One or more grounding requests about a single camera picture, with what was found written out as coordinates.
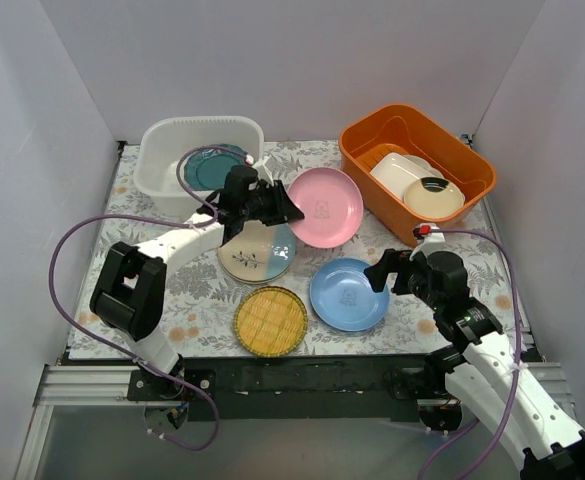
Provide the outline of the light blue bear plate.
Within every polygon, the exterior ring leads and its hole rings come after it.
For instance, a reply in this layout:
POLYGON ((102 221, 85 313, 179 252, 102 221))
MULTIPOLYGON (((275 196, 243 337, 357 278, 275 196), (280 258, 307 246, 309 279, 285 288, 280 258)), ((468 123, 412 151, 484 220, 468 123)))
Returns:
POLYGON ((354 258, 338 258, 323 265, 309 284, 309 299, 318 317, 343 332, 362 332, 375 327, 388 312, 387 288, 372 290, 364 274, 368 264, 354 258))

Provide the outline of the pink plate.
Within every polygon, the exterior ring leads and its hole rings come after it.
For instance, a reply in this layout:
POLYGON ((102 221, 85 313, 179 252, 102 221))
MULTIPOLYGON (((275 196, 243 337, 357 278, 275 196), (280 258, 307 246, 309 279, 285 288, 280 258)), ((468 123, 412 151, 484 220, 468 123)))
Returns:
POLYGON ((363 220, 363 200, 355 182, 333 168, 311 168, 288 187, 288 196, 304 219, 290 223, 292 233, 305 244, 336 248, 348 242, 363 220))

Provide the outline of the teal embossed plate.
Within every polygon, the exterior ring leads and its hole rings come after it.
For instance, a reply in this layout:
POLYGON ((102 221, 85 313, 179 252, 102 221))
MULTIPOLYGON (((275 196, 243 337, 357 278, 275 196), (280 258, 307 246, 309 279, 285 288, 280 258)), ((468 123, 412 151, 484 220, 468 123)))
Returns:
POLYGON ((231 144, 197 147, 176 162, 177 184, 192 191, 213 191, 224 186, 232 167, 245 164, 248 153, 231 144))

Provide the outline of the woven bamboo tray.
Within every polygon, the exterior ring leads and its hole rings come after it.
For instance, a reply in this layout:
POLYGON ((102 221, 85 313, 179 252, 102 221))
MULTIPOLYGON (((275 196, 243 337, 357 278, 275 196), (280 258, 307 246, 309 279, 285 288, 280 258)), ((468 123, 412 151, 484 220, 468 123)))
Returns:
POLYGON ((295 350, 308 329, 308 313, 292 291, 276 286, 259 288, 237 308, 233 327, 248 352, 262 358, 281 357, 295 350))

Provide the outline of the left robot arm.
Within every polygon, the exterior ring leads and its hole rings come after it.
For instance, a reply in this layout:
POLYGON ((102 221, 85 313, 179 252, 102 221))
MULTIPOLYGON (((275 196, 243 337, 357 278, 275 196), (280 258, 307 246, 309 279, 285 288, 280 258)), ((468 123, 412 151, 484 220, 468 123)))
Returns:
POLYGON ((112 246, 90 299, 92 313, 119 332, 132 357, 152 372, 152 390, 165 400, 177 398, 185 386, 175 369, 179 355, 159 326, 168 277, 228 243, 248 221, 274 226, 305 218, 262 161, 232 167, 220 189, 194 199, 200 207, 166 233, 112 246))

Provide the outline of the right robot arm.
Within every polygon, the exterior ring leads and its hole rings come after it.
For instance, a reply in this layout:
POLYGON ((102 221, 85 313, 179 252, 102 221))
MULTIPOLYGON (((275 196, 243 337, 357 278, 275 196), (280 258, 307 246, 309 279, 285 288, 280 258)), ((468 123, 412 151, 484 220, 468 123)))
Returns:
POLYGON ((430 355, 426 389, 459 399, 497 438, 521 478, 585 479, 585 429, 521 362, 492 312, 471 296, 458 255, 387 250, 364 273, 374 291, 395 274, 393 293, 412 294, 432 309, 450 345, 430 355))

